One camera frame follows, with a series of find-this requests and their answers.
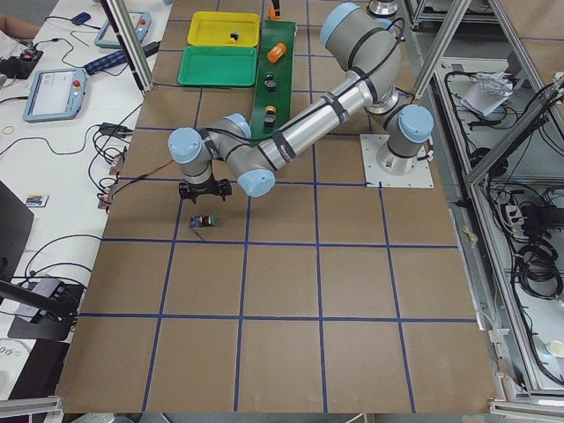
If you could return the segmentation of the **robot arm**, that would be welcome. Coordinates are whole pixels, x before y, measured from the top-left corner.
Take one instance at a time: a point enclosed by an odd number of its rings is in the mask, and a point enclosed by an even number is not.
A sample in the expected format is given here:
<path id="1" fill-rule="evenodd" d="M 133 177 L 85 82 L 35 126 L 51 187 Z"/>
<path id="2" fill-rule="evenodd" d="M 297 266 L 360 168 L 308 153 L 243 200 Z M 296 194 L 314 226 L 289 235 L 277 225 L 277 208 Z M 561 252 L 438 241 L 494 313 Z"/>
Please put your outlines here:
<path id="1" fill-rule="evenodd" d="M 400 98 L 395 81 L 401 64 L 399 39 L 357 4 L 343 3 L 325 19 L 320 39 L 345 72 L 344 81 L 275 129 L 257 145 L 243 115 L 222 117 L 211 127 L 179 128 L 168 138 L 172 160 L 183 175 L 179 195 L 195 202 L 202 195 L 226 198 L 228 180 L 216 180 L 214 160 L 226 163 L 249 197 L 260 197 L 275 185 L 275 173 L 317 140 L 363 109 L 389 138 L 378 153 L 379 166 L 400 174 L 410 166 L 431 136 L 434 118 L 424 107 Z"/>

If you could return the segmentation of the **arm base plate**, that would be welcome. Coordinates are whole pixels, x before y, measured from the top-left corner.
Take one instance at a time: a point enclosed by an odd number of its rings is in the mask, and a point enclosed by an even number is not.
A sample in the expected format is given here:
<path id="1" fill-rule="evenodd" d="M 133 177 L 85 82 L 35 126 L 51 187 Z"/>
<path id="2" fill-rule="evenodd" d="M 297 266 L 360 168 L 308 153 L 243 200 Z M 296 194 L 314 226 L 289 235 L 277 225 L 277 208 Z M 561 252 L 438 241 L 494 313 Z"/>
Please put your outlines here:
<path id="1" fill-rule="evenodd" d="M 365 184 L 372 188 L 432 189 L 430 164 L 424 145 L 418 155 L 399 158 L 389 150 L 388 135 L 360 134 Z"/>

